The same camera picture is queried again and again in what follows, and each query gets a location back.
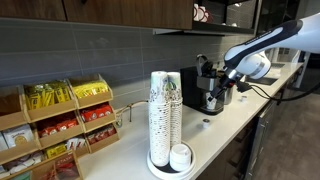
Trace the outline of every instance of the stack of paper cups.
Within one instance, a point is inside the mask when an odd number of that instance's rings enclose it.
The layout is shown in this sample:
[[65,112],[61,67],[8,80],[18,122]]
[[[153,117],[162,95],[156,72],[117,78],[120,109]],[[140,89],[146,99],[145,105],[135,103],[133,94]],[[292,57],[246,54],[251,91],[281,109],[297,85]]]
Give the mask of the stack of paper cups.
[[181,121],[182,121],[182,95],[180,73],[168,73],[171,116],[170,116],[170,146],[181,144]]
[[151,161],[156,166],[169,163],[170,99],[168,75],[163,71],[151,73],[149,99],[149,133]]

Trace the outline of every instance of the backsplash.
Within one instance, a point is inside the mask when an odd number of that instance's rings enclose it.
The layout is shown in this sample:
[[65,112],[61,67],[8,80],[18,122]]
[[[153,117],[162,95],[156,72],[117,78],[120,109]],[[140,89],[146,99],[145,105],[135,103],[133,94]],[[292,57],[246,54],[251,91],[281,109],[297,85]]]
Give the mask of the backsplash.
[[0,87],[100,73],[114,108],[148,99],[152,71],[194,66],[250,36],[152,35],[152,29],[0,18]]

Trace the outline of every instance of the countertop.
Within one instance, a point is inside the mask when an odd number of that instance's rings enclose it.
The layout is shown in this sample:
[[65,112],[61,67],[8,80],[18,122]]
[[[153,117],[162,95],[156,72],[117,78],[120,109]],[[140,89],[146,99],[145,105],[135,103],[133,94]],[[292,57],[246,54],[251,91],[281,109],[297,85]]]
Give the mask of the countertop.
[[[302,65],[283,64],[285,66],[281,69],[281,76],[272,86],[259,85],[271,96]],[[247,96],[247,100],[241,102],[243,95]],[[261,98],[253,90],[239,93],[234,88],[232,102],[216,116],[208,116],[183,106],[182,140],[196,154],[195,168],[187,179],[196,179],[267,102],[267,99]],[[205,118],[211,120],[207,129],[202,128],[202,120]],[[79,159],[84,179],[158,179],[147,166],[149,127],[146,104],[133,108],[132,122],[129,122],[128,113],[124,113],[119,135],[119,141]]]

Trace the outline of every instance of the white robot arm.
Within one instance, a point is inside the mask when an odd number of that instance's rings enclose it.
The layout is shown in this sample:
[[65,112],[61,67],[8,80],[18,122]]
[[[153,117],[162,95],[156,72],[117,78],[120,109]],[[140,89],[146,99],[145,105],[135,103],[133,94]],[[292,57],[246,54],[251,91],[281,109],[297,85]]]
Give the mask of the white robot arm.
[[217,97],[226,88],[232,87],[244,75],[253,79],[263,77],[271,63],[264,50],[284,47],[320,53],[320,13],[288,21],[243,44],[230,48],[225,54],[225,75],[211,92]]

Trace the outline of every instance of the espresso machine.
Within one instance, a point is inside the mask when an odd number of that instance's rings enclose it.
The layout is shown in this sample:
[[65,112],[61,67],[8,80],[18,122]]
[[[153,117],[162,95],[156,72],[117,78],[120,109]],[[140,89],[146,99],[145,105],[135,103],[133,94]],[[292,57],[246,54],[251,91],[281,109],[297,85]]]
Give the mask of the espresso machine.
[[180,69],[183,104],[207,115],[217,115],[231,101],[231,89],[212,102],[208,100],[210,92],[224,74],[212,68],[213,63],[204,55],[198,55],[196,66]]

